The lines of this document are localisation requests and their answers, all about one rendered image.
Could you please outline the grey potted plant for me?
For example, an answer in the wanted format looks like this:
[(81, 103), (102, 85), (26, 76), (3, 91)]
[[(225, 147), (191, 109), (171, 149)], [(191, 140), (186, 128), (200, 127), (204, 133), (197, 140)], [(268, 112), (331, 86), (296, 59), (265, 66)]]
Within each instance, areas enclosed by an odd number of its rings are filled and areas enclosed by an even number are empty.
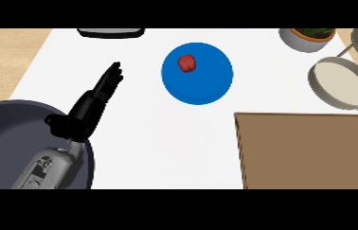
[(305, 53), (318, 52), (331, 41), (336, 31), (325, 38), (313, 38), (303, 35), (294, 28), (279, 28), (278, 35), (284, 44), (296, 51)]

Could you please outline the dark grey round tray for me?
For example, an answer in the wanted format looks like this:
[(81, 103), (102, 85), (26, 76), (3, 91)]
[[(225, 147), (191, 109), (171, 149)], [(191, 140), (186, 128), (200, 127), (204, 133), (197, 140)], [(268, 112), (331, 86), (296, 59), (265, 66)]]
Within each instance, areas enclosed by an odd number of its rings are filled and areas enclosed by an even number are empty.
[[(46, 148), (69, 150), (68, 142), (50, 133), (44, 118), (63, 115), (52, 106), (29, 100), (0, 102), (0, 189), (13, 188), (13, 183), (35, 154)], [(93, 154), (86, 144), (83, 165), (66, 189), (90, 189), (93, 178)]]

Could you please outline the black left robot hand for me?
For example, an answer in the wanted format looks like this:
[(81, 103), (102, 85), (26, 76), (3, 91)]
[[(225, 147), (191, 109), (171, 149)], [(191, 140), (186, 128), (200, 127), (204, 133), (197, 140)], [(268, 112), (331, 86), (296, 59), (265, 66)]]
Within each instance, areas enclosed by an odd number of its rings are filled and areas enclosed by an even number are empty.
[(80, 96), (69, 113), (52, 114), (44, 118), (55, 136), (75, 142), (84, 142), (89, 139), (121, 81), (120, 62), (114, 62), (93, 89)]

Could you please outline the brown cutting board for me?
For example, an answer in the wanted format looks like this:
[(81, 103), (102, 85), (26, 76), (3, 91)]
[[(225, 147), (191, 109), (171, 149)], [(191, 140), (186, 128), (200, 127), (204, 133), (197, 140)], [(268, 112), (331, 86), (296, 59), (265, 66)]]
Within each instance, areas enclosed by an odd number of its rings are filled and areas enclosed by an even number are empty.
[(242, 187), (358, 189), (358, 115), (237, 113)]

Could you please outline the black flat appliance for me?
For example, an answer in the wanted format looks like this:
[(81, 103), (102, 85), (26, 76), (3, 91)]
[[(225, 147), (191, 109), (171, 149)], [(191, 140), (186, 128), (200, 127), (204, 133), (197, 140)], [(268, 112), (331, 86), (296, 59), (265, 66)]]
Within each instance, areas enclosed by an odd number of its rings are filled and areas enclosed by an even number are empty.
[(80, 35), (89, 38), (100, 39), (124, 39), (137, 38), (143, 32), (143, 28), (78, 28)]

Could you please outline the red vegetable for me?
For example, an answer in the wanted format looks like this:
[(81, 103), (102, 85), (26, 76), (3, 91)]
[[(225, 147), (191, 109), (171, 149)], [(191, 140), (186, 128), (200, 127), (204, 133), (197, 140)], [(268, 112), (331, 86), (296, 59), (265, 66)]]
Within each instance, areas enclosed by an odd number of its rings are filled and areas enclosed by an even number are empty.
[(185, 73), (189, 73), (195, 70), (195, 58), (192, 55), (185, 55), (179, 58), (177, 61), (179, 68)]

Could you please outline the grey pan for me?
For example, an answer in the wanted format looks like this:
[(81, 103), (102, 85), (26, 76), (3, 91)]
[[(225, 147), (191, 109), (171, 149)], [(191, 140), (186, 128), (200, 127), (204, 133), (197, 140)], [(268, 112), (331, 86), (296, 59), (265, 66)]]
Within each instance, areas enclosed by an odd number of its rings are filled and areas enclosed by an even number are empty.
[(308, 82), (318, 98), (334, 108), (358, 111), (358, 64), (343, 58), (352, 45), (334, 57), (325, 57), (308, 72)]

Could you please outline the blue round plate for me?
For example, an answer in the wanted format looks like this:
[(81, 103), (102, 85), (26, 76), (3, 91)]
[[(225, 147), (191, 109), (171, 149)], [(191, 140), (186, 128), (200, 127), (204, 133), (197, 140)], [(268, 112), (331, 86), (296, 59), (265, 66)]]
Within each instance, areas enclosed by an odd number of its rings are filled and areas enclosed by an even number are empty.
[[(192, 56), (195, 66), (185, 72), (179, 60)], [(163, 63), (163, 84), (167, 92), (182, 102), (204, 105), (226, 94), (234, 69), (225, 53), (210, 44), (188, 43), (179, 45), (167, 54)]]

